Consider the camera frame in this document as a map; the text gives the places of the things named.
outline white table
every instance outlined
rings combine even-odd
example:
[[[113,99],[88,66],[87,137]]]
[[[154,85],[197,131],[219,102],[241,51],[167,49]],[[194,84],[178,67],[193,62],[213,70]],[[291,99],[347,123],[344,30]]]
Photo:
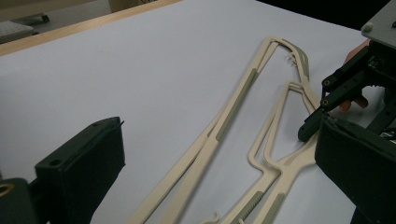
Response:
[[[0,57],[4,178],[32,181],[35,164],[51,151],[89,124],[120,116],[126,166],[92,223],[124,223],[227,102],[268,35],[305,51],[318,95],[320,81],[364,40],[358,31],[253,0],[184,0]],[[199,223],[215,211],[223,216],[259,177],[248,150],[283,83],[295,76],[288,53],[278,49],[180,223]],[[364,124],[381,107],[379,89],[365,94],[374,101],[368,108],[342,116]],[[290,99],[276,158],[301,145],[297,131],[307,112],[297,94]],[[298,176],[275,223],[349,223],[354,209],[314,165]]]

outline human hand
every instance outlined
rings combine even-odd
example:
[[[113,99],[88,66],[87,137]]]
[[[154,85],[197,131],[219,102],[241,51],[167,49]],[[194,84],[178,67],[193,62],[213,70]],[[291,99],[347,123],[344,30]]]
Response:
[[[352,51],[350,51],[348,53],[348,55],[346,56],[346,59],[344,61],[344,63],[346,63],[347,61],[349,61],[351,58],[353,58],[353,56],[355,56],[361,49],[363,49],[365,46],[368,46],[370,43],[370,39],[366,39],[363,43],[361,43],[360,45],[358,45],[356,48],[354,48]],[[369,104],[369,102],[367,101],[366,98],[364,98],[362,95],[358,96],[356,99],[353,100],[357,105],[359,105],[361,108],[367,107],[367,105]],[[343,103],[341,103],[339,105],[340,110],[345,112],[348,111],[349,108],[351,107],[352,102],[349,100],[344,101]]]

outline white tabletop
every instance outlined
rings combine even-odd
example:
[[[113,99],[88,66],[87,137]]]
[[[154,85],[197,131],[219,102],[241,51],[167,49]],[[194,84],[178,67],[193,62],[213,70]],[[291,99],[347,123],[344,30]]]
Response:
[[[278,36],[305,51],[311,87],[365,38],[253,0],[184,0],[0,57],[0,170],[35,179],[34,166],[91,123],[120,116],[126,166],[92,223],[125,223],[233,94],[260,43]],[[180,223],[221,216],[260,176],[247,154],[296,71],[282,48],[267,64],[206,170]],[[364,123],[381,106],[343,115]],[[292,94],[275,158],[296,150],[307,117]],[[355,206],[316,166],[304,169],[275,223],[349,223]],[[148,223],[156,223],[160,206]]]

